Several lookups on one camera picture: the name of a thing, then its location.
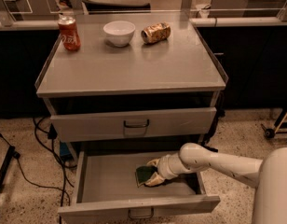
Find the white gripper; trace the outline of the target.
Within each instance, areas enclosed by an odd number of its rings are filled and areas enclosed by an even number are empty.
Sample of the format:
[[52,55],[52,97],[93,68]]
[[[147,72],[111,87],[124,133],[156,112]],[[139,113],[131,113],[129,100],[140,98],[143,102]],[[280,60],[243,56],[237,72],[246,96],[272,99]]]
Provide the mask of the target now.
[[168,154],[160,159],[153,159],[146,165],[157,167],[158,173],[153,173],[151,177],[144,182],[147,187],[155,187],[162,184],[165,179],[171,180],[180,174],[180,159],[177,154]]

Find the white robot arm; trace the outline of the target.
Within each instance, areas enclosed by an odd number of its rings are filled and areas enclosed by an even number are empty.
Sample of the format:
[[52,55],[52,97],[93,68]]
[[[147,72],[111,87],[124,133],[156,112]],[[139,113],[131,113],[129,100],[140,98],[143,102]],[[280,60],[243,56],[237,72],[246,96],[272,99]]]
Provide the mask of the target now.
[[148,187],[211,168],[255,189],[252,224],[287,224],[287,147],[258,160],[187,143],[178,152],[147,164],[157,169],[145,182]]

